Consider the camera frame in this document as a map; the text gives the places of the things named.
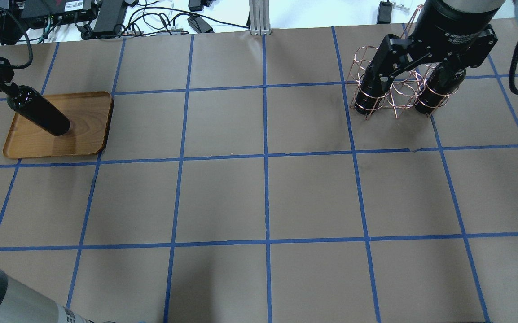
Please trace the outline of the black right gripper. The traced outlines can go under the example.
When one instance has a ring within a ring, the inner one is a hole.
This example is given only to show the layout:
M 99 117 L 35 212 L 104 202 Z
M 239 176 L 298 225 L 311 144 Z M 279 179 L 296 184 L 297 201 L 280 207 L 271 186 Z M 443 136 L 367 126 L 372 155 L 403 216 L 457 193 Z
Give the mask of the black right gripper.
M 390 86 L 419 64 L 439 63 L 432 88 L 458 88 L 498 38 L 490 25 L 496 0 L 426 0 L 408 39 L 386 35 L 366 68 L 368 86 Z

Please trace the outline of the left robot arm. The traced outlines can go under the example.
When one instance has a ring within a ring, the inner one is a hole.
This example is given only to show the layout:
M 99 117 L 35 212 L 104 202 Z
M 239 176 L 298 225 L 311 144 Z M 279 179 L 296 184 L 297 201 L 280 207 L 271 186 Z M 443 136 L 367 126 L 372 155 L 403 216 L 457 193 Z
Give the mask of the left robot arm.
M 52 102 L 29 86 L 13 82 L 9 61 L 0 57 L 0 92 L 17 116 L 35 124 L 48 135 L 71 134 L 74 126 Z M 72 309 L 17 281 L 0 269 L 0 323 L 88 323 Z

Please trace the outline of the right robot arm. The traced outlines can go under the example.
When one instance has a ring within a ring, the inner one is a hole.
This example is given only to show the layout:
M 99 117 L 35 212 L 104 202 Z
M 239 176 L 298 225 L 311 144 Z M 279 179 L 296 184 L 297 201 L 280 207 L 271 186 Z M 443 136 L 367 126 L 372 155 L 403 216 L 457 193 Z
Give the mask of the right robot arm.
M 361 93 L 370 100 L 382 98 L 403 72 L 419 65 L 435 68 L 420 86 L 419 100 L 427 102 L 452 94 L 468 68 L 480 66 L 497 45 L 501 31 L 514 42 L 507 68 L 509 87 L 518 95 L 518 0 L 513 17 L 498 19 L 502 0 L 426 0 L 407 38 L 383 38 L 361 79 Z

